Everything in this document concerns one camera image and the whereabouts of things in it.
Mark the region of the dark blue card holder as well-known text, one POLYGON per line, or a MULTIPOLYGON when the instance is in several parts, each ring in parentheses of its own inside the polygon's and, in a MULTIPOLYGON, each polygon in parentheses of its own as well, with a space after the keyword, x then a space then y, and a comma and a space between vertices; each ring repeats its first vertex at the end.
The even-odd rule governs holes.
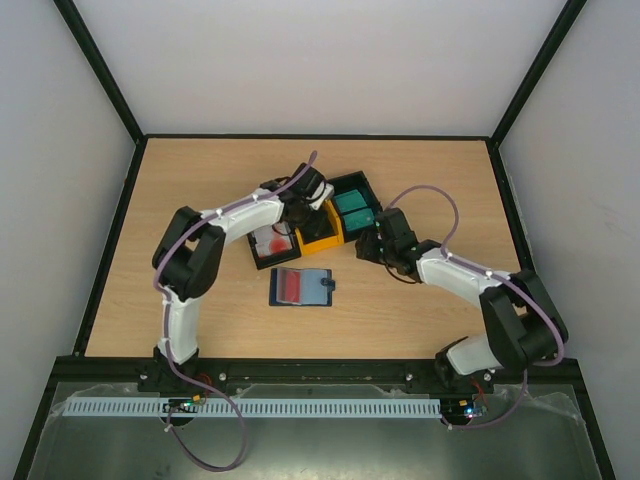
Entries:
POLYGON ((302 273, 301 303, 287 305, 276 301, 276 270, 270 272, 269 305, 273 307, 331 307, 336 281, 331 269, 307 268, 296 269, 302 273))

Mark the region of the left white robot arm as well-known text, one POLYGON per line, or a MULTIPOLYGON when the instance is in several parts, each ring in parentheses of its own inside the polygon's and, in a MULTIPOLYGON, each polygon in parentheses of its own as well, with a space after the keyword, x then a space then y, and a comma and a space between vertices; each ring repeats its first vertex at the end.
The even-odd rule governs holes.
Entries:
POLYGON ((182 365, 198 352, 197 325, 203 296, 216 281, 224 248, 264 227, 295 221, 320 209, 333 187, 313 167, 316 152, 289 177, 261 184, 252 193, 215 209, 177 210, 153 257, 153 287, 162 295, 162 333, 157 348, 182 365))

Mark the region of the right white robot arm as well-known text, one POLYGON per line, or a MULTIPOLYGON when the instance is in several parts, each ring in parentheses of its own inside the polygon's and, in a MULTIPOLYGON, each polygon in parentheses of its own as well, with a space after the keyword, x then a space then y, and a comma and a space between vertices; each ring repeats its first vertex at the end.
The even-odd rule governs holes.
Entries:
POLYGON ((384 266, 404 282, 439 287, 480 310, 485 332, 456 340, 435 356, 443 389, 458 391, 477 373, 522 373, 532 365, 554 365, 564 356, 568 330, 535 272, 492 270, 436 241, 420 242, 398 208, 377 214, 355 249, 357 258, 384 266))

